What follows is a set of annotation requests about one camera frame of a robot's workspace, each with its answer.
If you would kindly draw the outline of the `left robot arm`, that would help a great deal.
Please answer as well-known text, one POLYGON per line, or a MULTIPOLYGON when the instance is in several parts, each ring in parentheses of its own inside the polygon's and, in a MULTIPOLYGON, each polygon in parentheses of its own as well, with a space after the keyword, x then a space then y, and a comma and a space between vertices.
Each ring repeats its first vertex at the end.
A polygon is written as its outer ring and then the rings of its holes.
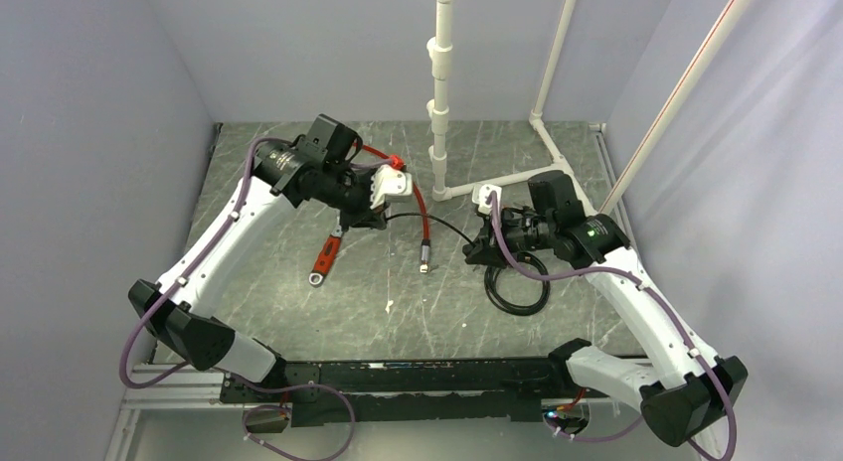
POLYGON ((337 210, 345 227, 385 227, 387 197, 404 195, 411 185, 387 159, 352 163, 348 154, 361 145, 356 131, 324 114, 292 142, 254 139, 235 192, 206 231, 156 281, 138 280, 131 288, 142 328, 195 369, 236 373, 259 400, 278 398, 286 384, 283 357, 215 314, 238 267, 302 203, 337 210))

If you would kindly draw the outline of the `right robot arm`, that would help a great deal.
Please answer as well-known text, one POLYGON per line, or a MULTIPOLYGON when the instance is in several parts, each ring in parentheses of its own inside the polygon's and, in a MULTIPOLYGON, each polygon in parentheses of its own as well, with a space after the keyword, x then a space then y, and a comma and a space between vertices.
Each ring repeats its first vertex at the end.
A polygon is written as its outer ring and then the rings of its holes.
POLYGON ((528 181, 531 205, 506 208, 500 187, 477 185, 471 201, 483 226, 465 245, 471 265, 510 267, 543 283, 581 276, 611 304, 644 350, 642 366, 576 339, 551 354, 548 383, 560 396, 599 391, 638 411, 664 444, 701 446, 696 436, 721 419, 737 440, 735 404, 749 372, 737 356, 705 342, 656 286, 629 237, 607 214, 589 215, 561 170, 528 181))

